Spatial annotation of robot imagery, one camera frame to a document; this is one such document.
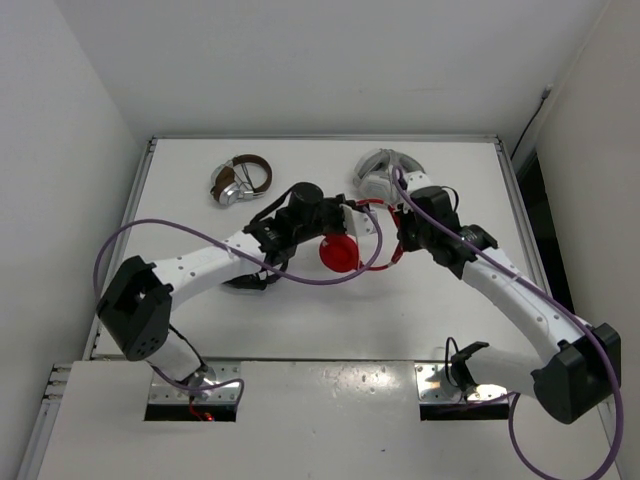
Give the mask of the red headphones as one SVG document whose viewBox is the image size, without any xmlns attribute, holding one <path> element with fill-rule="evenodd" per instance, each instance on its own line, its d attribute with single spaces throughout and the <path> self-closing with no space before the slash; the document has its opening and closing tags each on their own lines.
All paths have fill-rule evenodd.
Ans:
<svg viewBox="0 0 640 480">
<path fill-rule="evenodd" d="M 357 206 L 385 208 L 399 230 L 399 214 L 394 206 L 379 198 L 358 200 Z M 319 257 L 325 267 L 337 273 L 347 273 L 363 269 L 365 263 L 361 259 L 358 236 L 356 234 L 327 234 L 319 246 Z"/>
</svg>

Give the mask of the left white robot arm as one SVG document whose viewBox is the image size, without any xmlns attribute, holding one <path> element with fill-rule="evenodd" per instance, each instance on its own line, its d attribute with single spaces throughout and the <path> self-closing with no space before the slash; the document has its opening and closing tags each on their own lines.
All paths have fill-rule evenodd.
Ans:
<svg viewBox="0 0 640 480">
<path fill-rule="evenodd" d="M 172 311 L 240 277 L 263 270 L 284 274 L 300 244 L 346 233 L 355 207 L 344 195 L 327 197 L 313 183 L 296 183 L 224 241 L 165 260 L 124 260 L 96 314 L 127 360 L 145 361 L 167 382 L 198 391 L 206 366 L 171 325 Z"/>
</svg>

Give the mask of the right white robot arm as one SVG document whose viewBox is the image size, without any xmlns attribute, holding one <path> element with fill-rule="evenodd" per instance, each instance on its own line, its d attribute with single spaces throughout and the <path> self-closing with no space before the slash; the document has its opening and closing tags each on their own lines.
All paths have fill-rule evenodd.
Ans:
<svg viewBox="0 0 640 480">
<path fill-rule="evenodd" d="M 482 227 L 461 225 L 440 186 L 400 182 L 398 238 L 405 252 L 425 250 L 434 262 L 484 296 L 524 335 L 534 356 L 476 341 L 446 369 L 463 392 L 495 383 L 538 401 L 556 421 L 571 424 L 612 398 L 621 399 L 621 338 L 610 325 L 575 316 L 531 282 Z"/>
</svg>

